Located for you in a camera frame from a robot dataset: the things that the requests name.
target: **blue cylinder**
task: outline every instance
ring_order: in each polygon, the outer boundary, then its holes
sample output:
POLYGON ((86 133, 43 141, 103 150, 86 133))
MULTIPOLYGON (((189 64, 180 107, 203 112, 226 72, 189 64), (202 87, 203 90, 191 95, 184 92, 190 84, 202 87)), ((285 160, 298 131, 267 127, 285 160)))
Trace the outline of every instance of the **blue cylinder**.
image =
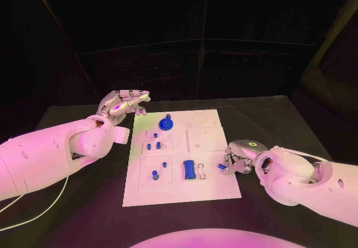
POLYGON ((151 175, 153 175, 153 180, 157 180, 158 179, 158 173, 155 170, 153 170, 151 175))
POLYGON ((166 115, 166 118, 160 120, 158 122, 158 128, 164 131, 170 130, 173 127, 173 121, 170 120, 170 115, 166 115))
POLYGON ((226 169, 226 167, 225 167, 222 164, 217 164, 217 167, 219 167, 220 169, 226 169))

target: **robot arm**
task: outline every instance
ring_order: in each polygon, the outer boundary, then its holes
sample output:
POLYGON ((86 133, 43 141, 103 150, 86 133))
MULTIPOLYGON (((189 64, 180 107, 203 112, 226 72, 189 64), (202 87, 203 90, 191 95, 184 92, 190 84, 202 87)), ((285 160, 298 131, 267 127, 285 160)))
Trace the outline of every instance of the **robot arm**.
POLYGON ((229 143, 222 174, 251 168, 268 196, 358 227, 358 167, 246 139, 229 143))
POLYGON ((114 142, 127 144, 128 129, 115 125, 127 113, 145 115, 141 101, 150 101, 147 91, 112 91, 95 115, 0 145, 0 200, 43 189, 102 158, 114 142))

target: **blue object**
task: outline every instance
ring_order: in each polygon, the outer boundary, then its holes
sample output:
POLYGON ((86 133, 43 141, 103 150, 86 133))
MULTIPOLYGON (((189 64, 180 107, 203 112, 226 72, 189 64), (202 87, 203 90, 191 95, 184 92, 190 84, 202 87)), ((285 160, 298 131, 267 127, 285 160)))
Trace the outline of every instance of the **blue object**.
POLYGON ((196 179, 193 160, 184 161, 184 179, 196 179))
POLYGON ((166 118, 158 122, 158 128, 164 131, 170 130, 173 127, 173 121, 170 120, 170 115, 166 115, 166 118))
POLYGON ((158 179, 158 173, 157 173, 157 171, 153 170, 151 174, 153 174, 153 180, 157 180, 158 179))
POLYGON ((222 164, 217 164, 217 167, 219 167, 220 169, 226 169, 226 167, 225 167, 222 164))

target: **black fabric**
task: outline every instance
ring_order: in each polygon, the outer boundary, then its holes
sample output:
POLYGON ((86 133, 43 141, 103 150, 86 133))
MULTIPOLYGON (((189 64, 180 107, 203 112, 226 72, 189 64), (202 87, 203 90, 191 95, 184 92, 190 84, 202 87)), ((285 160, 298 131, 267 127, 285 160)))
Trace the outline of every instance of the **black fabric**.
MULTIPOLYGON (((287 97, 144 103, 148 112, 217 109, 226 141, 248 138, 330 159, 287 97)), ((89 116, 96 106, 50 107, 37 128, 89 116)), ((132 128, 132 115, 121 126, 132 128)), ((69 176, 63 195, 30 224, 0 232, 0 247, 129 247, 157 235, 194 228, 252 231, 306 247, 356 247, 356 228, 306 207, 278 204, 255 173, 236 174, 241 199, 122 208, 129 143, 69 176)), ((0 227, 27 220, 46 209, 63 180, 30 193, 1 213, 0 227)))

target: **cable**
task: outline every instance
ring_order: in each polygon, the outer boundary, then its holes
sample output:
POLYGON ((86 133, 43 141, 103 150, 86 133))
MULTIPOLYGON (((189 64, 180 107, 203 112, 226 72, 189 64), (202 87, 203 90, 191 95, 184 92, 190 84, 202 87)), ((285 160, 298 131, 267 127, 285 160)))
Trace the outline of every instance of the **cable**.
POLYGON ((33 220, 36 220, 36 219, 49 211, 49 209, 50 209, 51 206, 54 205, 54 203, 56 203, 56 201, 57 201, 57 199, 59 199, 59 197, 60 197, 60 195, 62 195, 62 193, 63 193, 64 185, 66 185, 66 183, 67 183, 67 180, 69 180, 69 177, 64 178, 64 184, 63 184, 62 190, 60 190, 60 192, 59 192, 59 194, 57 194, 57 198, 56 198, 54 201, 51 202, 51 204, 50 204, 50 206, 47 207, 47 209, 41 212, 41 214, 40 214, 37 217, 34 217, 33 219, 30 219, 30 220, 21 222, 21 223, 18 223, 18 224, 15 224, 15 225, 12 225, 12 226, 8 226, 8 227, 0 229, 0 231, 4 231, 4 230, 7 230, 7 229, 10 229, 10 228, 12 228, 12 227, 15 227, 15 226, 21 226, 21 225, 27 224, 28 222, 31 222, 33 220))
POLYGON ((14 201, 0 210, 0 213, 15 203, 15 201, 23 197, 24 195, 20 195, 14 201))

